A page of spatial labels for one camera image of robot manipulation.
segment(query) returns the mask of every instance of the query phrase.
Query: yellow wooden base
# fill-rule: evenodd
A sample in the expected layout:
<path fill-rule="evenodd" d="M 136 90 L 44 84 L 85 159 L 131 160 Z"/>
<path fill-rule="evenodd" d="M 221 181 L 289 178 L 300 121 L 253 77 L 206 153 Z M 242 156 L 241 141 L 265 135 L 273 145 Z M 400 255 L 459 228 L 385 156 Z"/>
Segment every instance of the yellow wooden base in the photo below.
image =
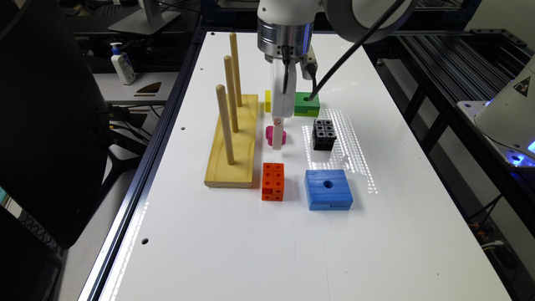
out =
<path fill-rule="evenodd" d="M 251 188 L 257 110 L 258 95 L 243 94 L 242 107 L 237 108 L 239 131 L 232 133 L 235 163 L 231 166 L 227 164 L 221 118 L 217 121 L 204 185 L 215 188 Z"/>

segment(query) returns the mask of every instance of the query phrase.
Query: metal frame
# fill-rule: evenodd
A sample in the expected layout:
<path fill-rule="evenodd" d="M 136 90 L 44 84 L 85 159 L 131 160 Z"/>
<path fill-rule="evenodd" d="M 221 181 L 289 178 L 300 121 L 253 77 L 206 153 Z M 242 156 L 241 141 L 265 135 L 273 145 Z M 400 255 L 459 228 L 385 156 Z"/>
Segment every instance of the metal frame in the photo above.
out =
<path fill-rule="evenodd" d="M 532 174 L 511 168 L 505 163 L 456 106 L 460 100 L 492 99 L 510 80 L 510 76 L 514 76 L 515 70 L 504 74 L 494 68 L 462 40 L 464 37 L 473 38 L 469 33 L 456 37 L 437 34 L 391 38 L 391 50 L 395 51 L 419 84 L 413 97 L 415 102 L 411 101 L 404 113 L 405 120 L 409 123 L 420 108 L 422 99 L 429 97 L 439 116 L 420 143 L 423 151 L 429 154 L 444 130 L 450 126 L 535 237 L 535 181 Z M 532 56 L 528 48 L 518 47 L 507 40 L 504 43 L 510 44 L 510 50 L 517 48 L 516 52 L 507 52 L 507 55 L 521 57 L 515 59 L 517 63 L 525 64 Z"/>

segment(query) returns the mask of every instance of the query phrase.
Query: white table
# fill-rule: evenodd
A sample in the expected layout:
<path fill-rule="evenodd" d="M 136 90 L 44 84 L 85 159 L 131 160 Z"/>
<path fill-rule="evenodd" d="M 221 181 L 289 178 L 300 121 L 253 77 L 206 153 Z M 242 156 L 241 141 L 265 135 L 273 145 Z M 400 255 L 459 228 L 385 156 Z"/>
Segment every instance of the white table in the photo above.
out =
<path fill-rule="evenodd" d="M 238 44 L 242 91 L 259 94 L 262 102 L 270 65 L 255 33 L 238 34 Z M 321 79 L 350 44 L 316 34 L 313 46 Z M 350 211 L 308 210 L 303 127 L 313 118 L 286 120 L 288 143 L 273 151 L 264 139 L 271 120 L 263 106 L 253 189 L 204 186 L 225 54 L 228 33 L 208 34 L 150 193 L 136 213 L 139 222 L 129 227 L 133 240 L 123 242 L 103 299 L 510 299 L 363 49 L 320 93 L 322 110 L 347 113 L 365 158 L 356 172 L 346 171 Z M 310 82 L 298 81 L 298 91 L 310 89 Z M 284 163 L 284 202 L 260 200 L 263 162 Z"/>

